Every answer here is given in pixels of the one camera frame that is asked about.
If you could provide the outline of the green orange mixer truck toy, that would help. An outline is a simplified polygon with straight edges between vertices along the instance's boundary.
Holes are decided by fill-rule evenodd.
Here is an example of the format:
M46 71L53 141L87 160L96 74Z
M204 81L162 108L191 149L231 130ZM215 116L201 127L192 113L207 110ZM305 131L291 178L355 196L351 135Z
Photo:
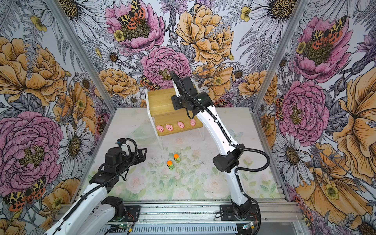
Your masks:
M167 167L168 167L170 170L173 170L173 169L174 169L173 162L172 162L172 161L167 161Z
M175 159L175 161L176 161L177 163L181 161L181 159L180 159L180 157L179 157L178 154L174 154L174 159Z

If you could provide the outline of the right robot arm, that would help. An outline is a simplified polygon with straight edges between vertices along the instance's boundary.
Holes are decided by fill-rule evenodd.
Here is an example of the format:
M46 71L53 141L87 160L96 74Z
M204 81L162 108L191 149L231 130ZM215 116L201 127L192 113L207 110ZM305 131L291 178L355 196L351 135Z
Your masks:
M240 178L235 170L239 165L239 158L244 153L244 145L238 143L230 136L220 120L212 99L206 92L200 92L194 87L189 77L180 78L172 73L176 95L171 97L174 109L184 108L188 113L192 112L209 132L215 141L219 154L213 158L215 167L224 173L229 191L233 212L238 219L245 219L252 208L252 202L245 196L240 185Z

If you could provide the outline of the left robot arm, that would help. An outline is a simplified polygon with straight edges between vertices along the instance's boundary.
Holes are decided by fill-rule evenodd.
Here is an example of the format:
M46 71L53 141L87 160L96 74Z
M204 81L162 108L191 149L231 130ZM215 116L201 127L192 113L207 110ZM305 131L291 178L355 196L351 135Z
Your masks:
M119 179L125 180L131 166L146 160L146 155L146 148L133 152L125 152L121 147L109 149L105 154L105 162L81 197L45 234L95 235L107 222L124 219L124 200L108 194Z

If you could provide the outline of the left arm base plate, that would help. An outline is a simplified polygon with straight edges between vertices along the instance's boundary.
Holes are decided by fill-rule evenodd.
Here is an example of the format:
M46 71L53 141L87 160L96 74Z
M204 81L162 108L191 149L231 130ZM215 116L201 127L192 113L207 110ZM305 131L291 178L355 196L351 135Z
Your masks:
M138 222L141 206L125 205L115 208L115 216L113 222Z

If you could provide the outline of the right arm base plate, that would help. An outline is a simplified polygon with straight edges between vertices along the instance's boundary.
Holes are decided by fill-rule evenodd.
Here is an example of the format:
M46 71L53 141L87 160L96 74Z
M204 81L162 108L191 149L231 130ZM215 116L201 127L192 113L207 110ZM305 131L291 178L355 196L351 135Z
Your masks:
M260 220L259 212L255 207L240 218L235 215L233 206L227 204L219 205L219 211L215 214L215 218L219 218L221 221Z

